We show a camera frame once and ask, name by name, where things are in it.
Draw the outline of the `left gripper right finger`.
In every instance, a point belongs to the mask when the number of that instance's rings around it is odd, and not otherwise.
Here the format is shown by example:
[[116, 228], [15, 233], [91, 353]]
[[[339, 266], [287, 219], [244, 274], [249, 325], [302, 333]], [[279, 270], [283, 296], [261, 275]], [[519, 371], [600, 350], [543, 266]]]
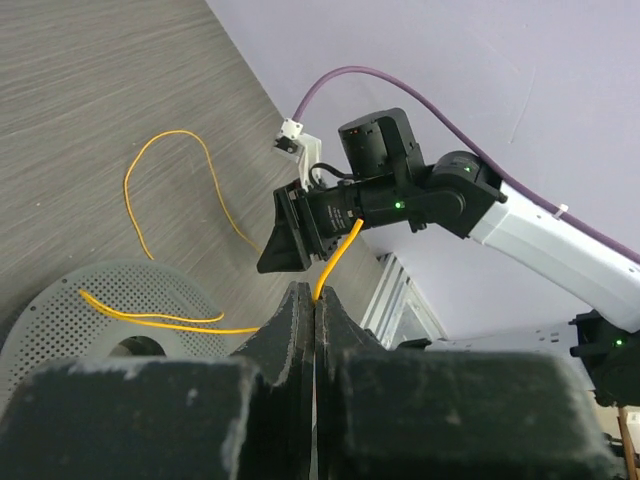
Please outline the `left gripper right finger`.
[[326, 289], [315, 306], [322, 479], [611, 479], [571, 367], [526, 352], [389, 351]]

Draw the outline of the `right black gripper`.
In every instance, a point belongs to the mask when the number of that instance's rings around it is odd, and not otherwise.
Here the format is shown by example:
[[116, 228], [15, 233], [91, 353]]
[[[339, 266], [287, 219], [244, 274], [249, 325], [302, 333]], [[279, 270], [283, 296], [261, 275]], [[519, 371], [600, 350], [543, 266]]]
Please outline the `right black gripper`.
[[362, 216], [361, 183], [305, 191], [294, 183], [273, 192], [275, 220], [257, 262], [259, 273], [304, 272], [326, 261]]

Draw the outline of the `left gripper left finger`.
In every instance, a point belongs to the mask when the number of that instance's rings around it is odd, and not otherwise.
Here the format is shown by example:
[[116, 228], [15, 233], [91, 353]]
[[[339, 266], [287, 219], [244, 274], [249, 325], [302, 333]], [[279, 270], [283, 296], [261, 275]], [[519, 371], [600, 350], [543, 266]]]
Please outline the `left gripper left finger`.
[[1, 418], [5, 479], [305, 479], [314, 311], [292, 283], [264, 326], [212, 359], [48, 362]]

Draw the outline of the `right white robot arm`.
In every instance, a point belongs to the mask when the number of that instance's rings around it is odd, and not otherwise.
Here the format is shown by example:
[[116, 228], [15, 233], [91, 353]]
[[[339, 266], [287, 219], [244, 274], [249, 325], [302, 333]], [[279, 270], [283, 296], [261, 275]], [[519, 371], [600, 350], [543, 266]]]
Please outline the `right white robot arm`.
[[378, 111], [338, 131], [348, 172], [328, 186], [320, 141], [286, 120], [274, 146], [298, 161], [299, 178], [275, 190], [275, 224], [260, 273], [299, 272], [329, 260], [360, 232], [435, 224], [492, 248], [589, 306], [576, 316], [581, 361], [603, 406], [639, 402], [639, 260], [607, 245], [519, 192], [468, 151], [426, 164], [406, 113]]

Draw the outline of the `aluminium rail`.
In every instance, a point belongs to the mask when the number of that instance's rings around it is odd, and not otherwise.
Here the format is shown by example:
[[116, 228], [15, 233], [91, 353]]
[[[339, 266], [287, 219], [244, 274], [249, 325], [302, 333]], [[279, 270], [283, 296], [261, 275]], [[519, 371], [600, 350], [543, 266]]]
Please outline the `aluminium rail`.
[[466, 339], [449, 339], [415, 282], [398, 258], [379, 258], [383, 275], [360, 326], [371, 331], [381, 345], [393, 350], [403, 342], [424, 340], [438, 350], [531, 351], [567, 355], [578, 344], [577, 327], [561, 322], [538, 328], [516, 328], [504, 333]]

